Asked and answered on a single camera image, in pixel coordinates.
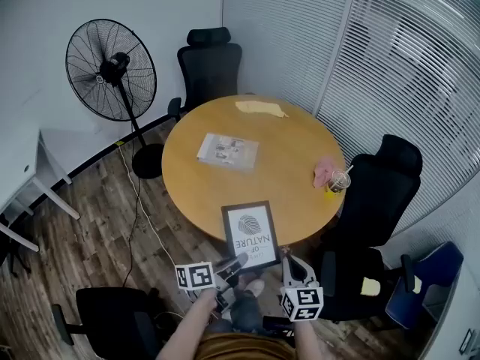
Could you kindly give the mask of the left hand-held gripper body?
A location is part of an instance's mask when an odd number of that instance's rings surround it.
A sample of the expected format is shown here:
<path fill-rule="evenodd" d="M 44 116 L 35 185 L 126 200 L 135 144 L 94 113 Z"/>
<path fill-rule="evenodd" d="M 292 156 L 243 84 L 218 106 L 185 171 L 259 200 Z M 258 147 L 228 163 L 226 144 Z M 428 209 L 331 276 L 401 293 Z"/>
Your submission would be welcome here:
<path fill-rule="evenodd" d="M 219 314 L 228 311 L 235 302 L 233 288 L 218 273 L 214 273 L 211 262 L 176 265 L 175 276 L 178 288 L 192 300 L 197 300 L 203 290 L 216 289 L 216 311 Z"/>

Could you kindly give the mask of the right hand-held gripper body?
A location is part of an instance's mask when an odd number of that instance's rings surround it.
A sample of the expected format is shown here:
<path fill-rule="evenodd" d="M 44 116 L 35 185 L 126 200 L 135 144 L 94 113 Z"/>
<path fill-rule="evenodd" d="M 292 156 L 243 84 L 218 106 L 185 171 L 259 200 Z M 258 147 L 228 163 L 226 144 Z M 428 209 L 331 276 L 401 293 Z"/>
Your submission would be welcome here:
<path fill-rule="evenodd" d="M 290 322 L 316 320 L 323 309 L 323 288 L 318 281 L 300 286 L 284 284 L 280 293 L 280 306 Z"/>

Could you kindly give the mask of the person's right forearm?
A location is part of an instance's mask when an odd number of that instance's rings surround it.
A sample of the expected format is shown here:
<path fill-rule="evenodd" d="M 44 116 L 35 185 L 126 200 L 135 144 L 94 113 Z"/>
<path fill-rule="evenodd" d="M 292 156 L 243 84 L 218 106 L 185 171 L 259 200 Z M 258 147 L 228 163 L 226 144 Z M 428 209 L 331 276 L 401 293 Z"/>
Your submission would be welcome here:
<path fill-rule="evenodd" d="M 310 321 L 294 323 L 296 360 L 331 360 Z"/>

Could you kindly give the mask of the person's left forearm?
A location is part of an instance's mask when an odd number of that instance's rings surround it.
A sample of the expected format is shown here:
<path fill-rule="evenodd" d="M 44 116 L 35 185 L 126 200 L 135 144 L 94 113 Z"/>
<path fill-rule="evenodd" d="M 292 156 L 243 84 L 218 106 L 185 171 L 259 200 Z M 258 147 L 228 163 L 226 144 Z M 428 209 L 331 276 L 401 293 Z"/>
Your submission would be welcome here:
<path fill-rule="evenodd" d="M 155 360 L 194 360 L 203 332 L 217 307 L 217 290 L 203 289 Z"/>

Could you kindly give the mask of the round wooden table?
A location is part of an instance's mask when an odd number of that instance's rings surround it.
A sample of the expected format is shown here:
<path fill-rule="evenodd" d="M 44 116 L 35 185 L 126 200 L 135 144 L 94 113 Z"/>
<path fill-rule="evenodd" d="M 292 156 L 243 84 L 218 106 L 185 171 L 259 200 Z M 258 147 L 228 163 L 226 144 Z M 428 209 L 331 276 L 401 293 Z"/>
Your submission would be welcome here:
<path fill-rule="evenodd" d="M 239 95 L 204 103 L 185 115 L 169 133 L 162 171 L 167 192 L 179 211 L 197 228 L 225 238 L 222 206 L 267 200 L 279 245 L 291 245 L 319 232 L 340 210 L 343 193 L 315 188 L 314 168 L 321 158 L 342 170 L 345 160 L 329 130 L 310 113 L 276 100 L 286 113 L 247 114 L 240 101 L 266 97 Z M 215 166 L 197 160 L 206 134 L 258 142 L 252 170 Z"/>

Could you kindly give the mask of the person's white shoe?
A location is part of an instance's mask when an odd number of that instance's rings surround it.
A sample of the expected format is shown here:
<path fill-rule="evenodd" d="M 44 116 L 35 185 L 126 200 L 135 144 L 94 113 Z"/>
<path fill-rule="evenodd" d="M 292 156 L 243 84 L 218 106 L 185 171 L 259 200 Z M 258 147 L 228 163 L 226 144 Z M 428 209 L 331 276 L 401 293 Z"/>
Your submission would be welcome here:
<path fill-rule="evenodd" d="M 242 292 L 248 296 L 253 296 L 258 299 L 265 289 L 265 282 L 262 279 L 255 279 L 248 283 Z"/>

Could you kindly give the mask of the person's blue jeans legs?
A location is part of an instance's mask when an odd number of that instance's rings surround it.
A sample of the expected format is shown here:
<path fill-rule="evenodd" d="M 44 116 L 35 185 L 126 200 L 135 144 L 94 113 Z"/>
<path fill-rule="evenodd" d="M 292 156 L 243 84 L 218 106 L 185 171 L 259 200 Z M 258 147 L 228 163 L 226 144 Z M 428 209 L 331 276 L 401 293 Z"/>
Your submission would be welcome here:
<path fill-rule="evenodd" d="M 209 324 L 205 334 L 243 333 L 273 337 L 275 333 L 264 329 L 263 315 L 257 297 L 251 291 L 242 291 L 236 296 L 229 310 L 230 320 L 220 318 Z"/>

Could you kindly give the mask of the black armless office chair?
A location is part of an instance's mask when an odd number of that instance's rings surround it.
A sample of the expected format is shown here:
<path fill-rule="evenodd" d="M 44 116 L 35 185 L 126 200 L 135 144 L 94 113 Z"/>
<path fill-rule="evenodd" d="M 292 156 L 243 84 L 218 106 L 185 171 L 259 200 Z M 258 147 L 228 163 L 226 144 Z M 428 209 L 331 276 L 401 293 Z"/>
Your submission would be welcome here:
<path fill-rule="evenodd" d="M 52 318 L 63 343 L 81 335 L 105 360 L 155 360 L 162 334 L 155 317 L 167 310 L 155 288 L 90 287 L 76 291 L 79 324 L 67 322 L 62 306 L 52 304 Z"/>

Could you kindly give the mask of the pink cloth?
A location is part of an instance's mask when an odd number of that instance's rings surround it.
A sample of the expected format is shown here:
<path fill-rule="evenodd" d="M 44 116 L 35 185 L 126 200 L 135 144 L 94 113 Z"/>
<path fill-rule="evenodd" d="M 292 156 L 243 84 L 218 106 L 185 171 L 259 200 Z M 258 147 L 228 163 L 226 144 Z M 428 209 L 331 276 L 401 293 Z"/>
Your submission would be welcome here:
<path fill-rule="evenodd" d="M 331 157 L 321 157 L 313 170 L 313 187 L 321 188 L 325 186 L 337 168 L 337 164 Z"/>

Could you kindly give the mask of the black mesh office chair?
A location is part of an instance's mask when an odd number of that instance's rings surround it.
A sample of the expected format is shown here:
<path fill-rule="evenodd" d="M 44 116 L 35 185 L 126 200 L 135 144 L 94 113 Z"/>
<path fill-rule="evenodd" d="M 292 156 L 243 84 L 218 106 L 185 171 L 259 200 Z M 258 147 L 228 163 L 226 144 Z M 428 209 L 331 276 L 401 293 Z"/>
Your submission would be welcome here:
<path fill-rule="evenodd" d="M 390 239 L 419 190 L 423 160 L 411 142 L 386 134 L 376 154 L 359 154 L 352 165 L 340 217 L 314 254 L 324 300 L 319 318 L 335 323 L 385 311 L 401 266 L 387 269 L 377 248 Z M 380 282 L 378 296 L 360 294 L 363 278 Z"/>

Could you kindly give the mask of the grey picture book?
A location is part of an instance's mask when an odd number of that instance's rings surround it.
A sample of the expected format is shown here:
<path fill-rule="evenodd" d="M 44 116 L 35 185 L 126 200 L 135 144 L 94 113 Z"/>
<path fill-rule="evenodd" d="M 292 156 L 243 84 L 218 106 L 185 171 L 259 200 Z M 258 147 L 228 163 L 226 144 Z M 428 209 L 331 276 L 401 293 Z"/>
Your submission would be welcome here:
<path fill-rule="evenodd" d="M 256 141 L 207 133 L 196 158 L 206 164 L 250 171 L 255 167 L 259 145 Z"/>

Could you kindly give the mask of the blue office chair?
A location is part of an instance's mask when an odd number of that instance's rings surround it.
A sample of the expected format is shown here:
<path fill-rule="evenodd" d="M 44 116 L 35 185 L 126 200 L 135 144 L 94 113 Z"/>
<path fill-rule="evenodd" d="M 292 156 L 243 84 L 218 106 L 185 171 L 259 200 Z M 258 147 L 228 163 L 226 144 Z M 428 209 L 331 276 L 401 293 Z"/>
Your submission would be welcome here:
<path fill-rule="evenodd" d="M 456 278 L 464 256 L 457 246 L 447 241 L 420 260 L 407 254 L 400 257 L 400 277 L 385 306 L 389 318 L 404 329 L 413 329 L 422 312 L 422 303 L 432 285 L 450 287 Z M 421 292 L 413 292 L 414 277 L 421 279 Z"/>

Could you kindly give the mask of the yellow cloth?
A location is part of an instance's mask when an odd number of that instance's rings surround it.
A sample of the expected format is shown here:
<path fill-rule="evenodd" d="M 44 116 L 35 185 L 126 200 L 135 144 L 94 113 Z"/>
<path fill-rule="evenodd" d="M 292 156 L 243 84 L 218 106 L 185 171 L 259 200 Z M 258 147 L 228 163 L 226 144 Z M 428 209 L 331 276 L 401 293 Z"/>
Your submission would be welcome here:
<path fill-rule="evenodd" d="M 235 106 L 243 113 L 262 113 L 278 118 L 288 118 L 289 116 L 281 109 L 277 103 L 270 103 L 258 100 L 236 101 Z"/>

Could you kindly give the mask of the white desk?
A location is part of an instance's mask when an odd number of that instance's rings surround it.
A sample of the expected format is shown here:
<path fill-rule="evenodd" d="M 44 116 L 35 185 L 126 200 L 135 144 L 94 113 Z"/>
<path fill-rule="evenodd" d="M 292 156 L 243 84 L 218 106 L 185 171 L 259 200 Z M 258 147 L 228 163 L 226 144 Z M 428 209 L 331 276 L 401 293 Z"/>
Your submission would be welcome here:
<path fill-rule="evenodd" d="M 79 212 L 48 187 L 38 175 L 38 149 L 43 149 L 54 173 L 68 185 L 72 184 L 69 175 L 42 140 L 40 129 L 33 127 L 20 130 L 13 133 L 12 137 L 11 141 L 0 140 L 0 214 L 12 203 L 16 203 L 24 212 L 32 215 L 33 211 L 17 197 L 33 184 L 73 219 L 80 219 Z"/>

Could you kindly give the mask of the white window blinds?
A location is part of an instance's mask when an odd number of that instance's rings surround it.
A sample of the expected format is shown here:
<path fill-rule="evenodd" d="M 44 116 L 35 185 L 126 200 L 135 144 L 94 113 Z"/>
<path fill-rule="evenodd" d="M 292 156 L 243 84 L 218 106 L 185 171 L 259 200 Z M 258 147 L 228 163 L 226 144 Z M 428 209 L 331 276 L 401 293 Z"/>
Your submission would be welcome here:
<path fill-rule="evenodd" d="M 240 92 L 321 121 L 345 159 L 385 134 L 418 146 L 405 230 L 480 170 L 480 0 L 223 0 Z"/>

